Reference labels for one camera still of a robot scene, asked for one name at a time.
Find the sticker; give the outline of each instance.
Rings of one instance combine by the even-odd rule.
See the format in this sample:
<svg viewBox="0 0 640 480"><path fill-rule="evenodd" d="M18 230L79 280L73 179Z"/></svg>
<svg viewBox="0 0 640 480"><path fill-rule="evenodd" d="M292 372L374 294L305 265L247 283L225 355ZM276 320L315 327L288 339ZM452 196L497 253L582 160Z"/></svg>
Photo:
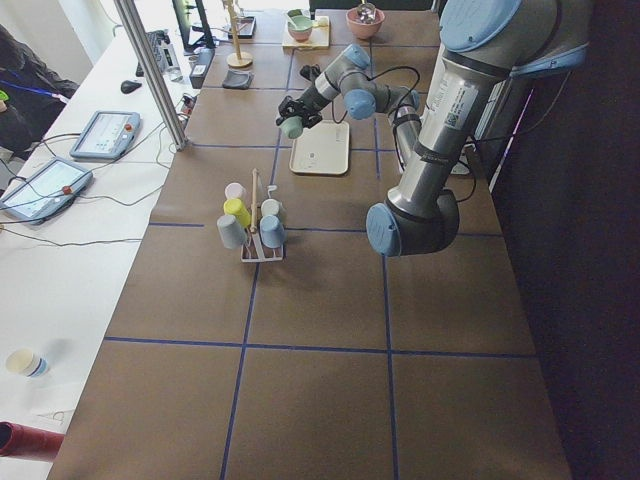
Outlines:
<svg viewBox="0 0 640 480"><path fill-rule="evenodd" d="M444 124L455 130L462 130L477 97L477 88L461 80L451 81L445 75L433 99L433 113L445 108L446 112L441 113Z"/></svg>

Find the bowl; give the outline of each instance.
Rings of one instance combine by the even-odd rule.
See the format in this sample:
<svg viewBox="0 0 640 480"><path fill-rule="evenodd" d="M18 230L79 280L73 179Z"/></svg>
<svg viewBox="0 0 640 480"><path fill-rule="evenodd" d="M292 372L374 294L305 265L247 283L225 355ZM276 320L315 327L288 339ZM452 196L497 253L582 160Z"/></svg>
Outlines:
<svg viewBox="0 0 640 480"><path fill-rule="evenodd" d="M309 40L311 32L313 31L313 21L305 15L291 17L291 21L295 23L295 26L291 25L291 22L287 22L289 35L297 42L306 42Z"/></svg>
<svg viewBox="0 0 640 480"><path fill-rule="evenodd" d="M349 26L349 30L360 40L367 40L378 33L382 22L384 22L384 12L379 8L376 8L376 19L373 23L360 22L358 20L358 12L355 8L347 10L347 25Z"/></svg>

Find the paper cup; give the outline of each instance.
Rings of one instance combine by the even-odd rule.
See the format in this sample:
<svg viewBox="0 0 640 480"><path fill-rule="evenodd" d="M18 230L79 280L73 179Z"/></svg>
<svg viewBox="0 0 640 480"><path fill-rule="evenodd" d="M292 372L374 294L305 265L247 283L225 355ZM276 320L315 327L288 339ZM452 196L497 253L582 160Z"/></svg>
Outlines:
<svg viewBox="0 0 640 480"><path fill-rule="evenodd" d="M282 202L279 202L275 198L267 198L262 205L260 205L260 212L263 217L267 215L275 215L280 219L280 222L284 224L286 212L282 206Z"/></svg>
<svg viewBox="0 0 640 480"><path fill-rule="evenodd" d="M224 202L222 208L227 215L236 217L242 228L247 228L251 224L251 214L239 198L230 198Z"/></svg>
<svg viewBox="0 0 640 480"><path fill-rule="evenodd" d="M269 248L280 248L286 239L286 232L275 215L267 215L260 220L260 237Z"/></svg>
<svg viewBox="0 0 640 480"><path fill-rule="evenodd" d="M28 348L13 352L6 361L7 370L25 377L38 377L48 368L47 361Z"/></svg>
<svg viewBox="0 0 640 480"><path fill-rule="evenodd" d="M244 188L238 182L233 182L227 185L224 189L224 196L227 200L232 198L239 198L240 200L247 201L247 189Z"/></svg>
<svg viewBox="0 0 640 480"><path fill-rule="evenodd" d="M220 239L225 248L233 250L247 241L247 232L233 215L223 215L217 221Z"/></svg>

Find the yellow cup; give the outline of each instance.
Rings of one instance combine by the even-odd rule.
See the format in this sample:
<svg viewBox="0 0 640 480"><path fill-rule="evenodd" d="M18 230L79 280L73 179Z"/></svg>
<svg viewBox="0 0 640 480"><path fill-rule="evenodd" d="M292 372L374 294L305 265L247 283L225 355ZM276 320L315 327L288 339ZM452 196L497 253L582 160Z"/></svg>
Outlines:
<svg viewBox="0 0 640 480"><path fill-rule="evenodd" d="M230 198L223 205L224 213L227 215L233 215L238 219L238 222L242 226L242 228L247 228L251 225L251 214L247 207L244 206L242 200L239 198Z"/></svg>

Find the white tray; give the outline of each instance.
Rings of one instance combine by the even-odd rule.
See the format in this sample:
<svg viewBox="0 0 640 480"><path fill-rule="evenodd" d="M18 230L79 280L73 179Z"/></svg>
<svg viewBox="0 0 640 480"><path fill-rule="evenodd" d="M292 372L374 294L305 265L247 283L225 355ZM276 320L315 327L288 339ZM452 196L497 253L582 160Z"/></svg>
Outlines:
<svg viewBox="0 0 640 480"><path fill-rule="evenodd" d="M349 124L324 120L293 142L289 168L306 175L344 175L349 170Z"/></svg>

